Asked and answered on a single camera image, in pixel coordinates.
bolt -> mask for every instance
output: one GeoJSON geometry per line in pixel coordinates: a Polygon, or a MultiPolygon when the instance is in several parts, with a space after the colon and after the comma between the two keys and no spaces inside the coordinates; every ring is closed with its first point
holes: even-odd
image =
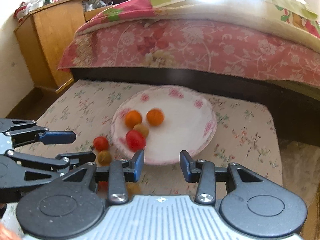
{"type": "Polygon", "coordinates": [[[197,199],[200,201],[200,202],[203,202],[203,203],[207,203],[207,202],[210,202],[213,200],[213,196],[210,195],[210,194],[200,194],[197,199]]]}
{"type": "Polygon", "coordinates": [[[117,194],[112,194],[111,197],[110,197],[110,200],[112,202],[116,202],[116,203],[121,203],[121,202],[124,202],[127,200],[127,197],[124,193],[120,194],[120,193],[117,193],[117,194]]]}

dark bed base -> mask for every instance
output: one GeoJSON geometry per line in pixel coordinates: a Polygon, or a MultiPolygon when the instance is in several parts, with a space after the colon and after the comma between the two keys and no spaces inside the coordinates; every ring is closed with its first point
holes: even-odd
{"type": "Polygon", "coordinates": [[[185,69],[74,68],[75,80],[180,85],[202,93],[265,105],[279,138],[320,146],[320,102],[263,81],[185,69]]]}

white plate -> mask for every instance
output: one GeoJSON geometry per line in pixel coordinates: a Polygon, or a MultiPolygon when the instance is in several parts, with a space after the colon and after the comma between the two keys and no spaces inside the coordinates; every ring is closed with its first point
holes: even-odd
{"type": "Polygon", "coordinates": [[[124,124],[124,116],[130,110],[139,111],[142,124],[149,127],[144,152],[146,164],[178,163],[182,150],[187,150],[191,156],[197,155],[211,141],[217,128],[212,105],[198,92],[178,86],[147,89],[127,99],[112,119],[112,141],[128,158],[134,155],[125,141],[129,129],[124,124]],[[146,120],[147,112],[153,108],[164,113],[164,122],[157,127],[151,127],[146,120]]]}

red tomato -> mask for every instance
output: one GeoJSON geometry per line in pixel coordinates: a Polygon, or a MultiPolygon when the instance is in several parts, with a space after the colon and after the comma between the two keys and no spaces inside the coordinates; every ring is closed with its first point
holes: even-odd
{"type": "Polygon", "coordinates": [[[98,151],[106,151],[109,148],[109,142],[104,136],[98,136],[93,140],[93,147],[98,151]]]}
{"type": "Polygon", "coordinates": [[[125,135],[125,139],[127,141],[129,149],[133,152],[142,150],[146,146],[146,139],[140,132],[136,130],[127,132],[127,134],[125,135]]]}

gray gripper base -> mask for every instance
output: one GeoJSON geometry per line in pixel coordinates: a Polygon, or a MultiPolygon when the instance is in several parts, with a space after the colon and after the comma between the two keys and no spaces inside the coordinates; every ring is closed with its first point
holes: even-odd
{"type": "MultiPolygon", "coordinates": [[[[25,236],[24,240],[35,240],[25,236]]],[[[111,206],[92,230],[73,240],[247,240],[233,230],[211,206],[195,204],[189,196],[137,195],[127,204],[111,206]]],[[[298,235],[286,237],[301,240],[298,235]]]]}

